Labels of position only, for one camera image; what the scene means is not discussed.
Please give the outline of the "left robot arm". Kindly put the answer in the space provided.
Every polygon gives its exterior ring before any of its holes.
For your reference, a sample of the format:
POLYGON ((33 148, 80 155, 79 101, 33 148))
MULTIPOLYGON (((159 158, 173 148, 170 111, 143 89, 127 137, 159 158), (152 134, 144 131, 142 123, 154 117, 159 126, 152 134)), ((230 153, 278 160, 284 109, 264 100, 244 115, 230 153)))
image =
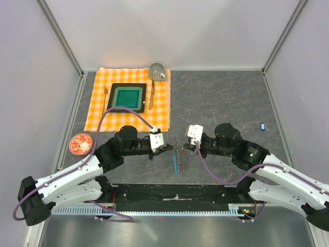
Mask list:
POLYGON ((108 202, 113 196, 105 173, 124 163, 124 157, 148 155, 149 159, 173 150, 165 144, 159 129, 144 138, 138 138, 133 126, 122 127, 105 144, 93 148, 91 154, 70 167, 35 180, 28 176, 21 181, 14 209, 14 220, 25 221, 28 226, 45 221, 54 211, 85 201, 108 202), (16 212, 21 209, 23 217, 16 212))

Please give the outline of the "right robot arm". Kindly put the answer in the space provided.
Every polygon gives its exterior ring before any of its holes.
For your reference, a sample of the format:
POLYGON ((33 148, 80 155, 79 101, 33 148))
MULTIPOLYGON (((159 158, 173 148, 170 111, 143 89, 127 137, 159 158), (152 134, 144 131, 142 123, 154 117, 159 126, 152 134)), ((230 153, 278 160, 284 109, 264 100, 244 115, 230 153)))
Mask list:
POLYGON ((328 231, 328 184, 319 182, 281 161, 260 145, 241 137, 230 123, 215 127, 209 137, 201 125, 189 125, 184 148, 198 154, 202 163, 207 155, 230 157, 245 174, 236 181, 217 180, 236 185, 240 202, 250 199, 272 203, 306 218, 315 227, 328 231))

